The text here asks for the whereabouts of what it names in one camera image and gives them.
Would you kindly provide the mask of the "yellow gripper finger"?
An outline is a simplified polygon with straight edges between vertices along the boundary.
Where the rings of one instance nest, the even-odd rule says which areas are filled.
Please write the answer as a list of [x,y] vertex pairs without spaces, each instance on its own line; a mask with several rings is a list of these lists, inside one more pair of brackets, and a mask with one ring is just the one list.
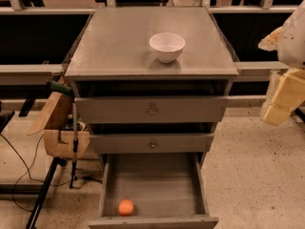
[[265,105],[262,108],[261,119],[270,125],[278,126],[282,124],[291,113],[287,109],[282,109],[274,105]]
[[295,110],[305,101],[305,70],[290,69],[280,77],[272,103],[280,108]]

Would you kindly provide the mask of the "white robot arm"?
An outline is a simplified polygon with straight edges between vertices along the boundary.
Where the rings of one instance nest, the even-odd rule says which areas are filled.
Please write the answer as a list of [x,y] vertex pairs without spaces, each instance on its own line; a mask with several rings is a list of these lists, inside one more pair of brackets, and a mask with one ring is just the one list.
[[278,61],[289,67],[283,75],[273,74],[261,109],[261,119],[278,126],[305,102],[305,1],[258,47],[277,51]]

